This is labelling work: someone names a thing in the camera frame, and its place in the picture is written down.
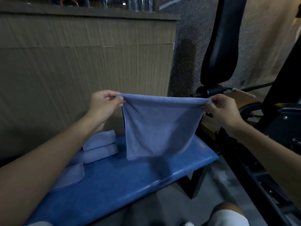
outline blue bench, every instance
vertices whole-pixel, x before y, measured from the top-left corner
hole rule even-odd
[[[25,225],[89,224],[218,159],[197,136],[183,153],[134,161],[126,159],[125,136],[116,143],[118,154],[85,165],[81,182],[47,194]]]

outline hand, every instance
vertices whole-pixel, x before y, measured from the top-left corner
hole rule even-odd
[[[121,94],[116,91],[102,90],[92,94],[90,101],[90,108],[86,114],[87,117],[92,118],[97,125],[95,133],[103,129],[106,120],[113,114],[114,110],[123,106],[125,101]]]
[[[236,129],[246,124],[239,114],[235,100],[223,94],[209,97],[213,101],[203,106],[206,113],[211,113],[213,118],[233,137]]]

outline forearm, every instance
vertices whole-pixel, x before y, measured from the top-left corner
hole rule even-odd
[[[63,168],[93,134],[94,122],[83,117],[36,149],[0,168],[0,221],[21,225]]]
[[[301,156],[247,123],[236,128],[233,136],[250,150],[294,204],[301,209]]]

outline blue towel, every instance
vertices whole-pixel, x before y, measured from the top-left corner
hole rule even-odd
[[[94,148],[103,147],[116,142],[115,131],[100,132],[94,134],[88,141],[82,146],[83,151],[89,151]]]
[[[82,163],[66,167],[55,180],[49,192],[61,190],[68,186],[74,185],[80,182],[84,178],[84,176],[85,171]]]
[[[198,127],[206,98],[120,94],[129,160],[184,151]]]
[[[77,153],[75,153],[75,155],[72,157],[72,159],[69,161],[69,163],[67,164],[66,167],[70,167],[73,166],[75,164],[79,164],[79,163],[83,163],[83,157],[82,157],[82,149],[80,149]]]
[[[95,148],[90,151],[84,152],[83,161],[84,161],[84,164],[92,163],[97,160],[107,158],[116,153],[118,153],[118,149],[117,149],[116,144],[113,143],[113,144],[110,144],[110,145],[107,145],[104,147],[99,147],[99,148]]]

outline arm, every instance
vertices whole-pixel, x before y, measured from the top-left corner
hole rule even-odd
[[[0,168],[0,222],[22,225],[72,156],[123,105],[119,92],[92,94],[88,113],[36,149]]]
[[[210,98],[204,109],[226,132],[245,145],[301,209],[301,156],[265,136],[240,116],[235,100],[223,94]]]

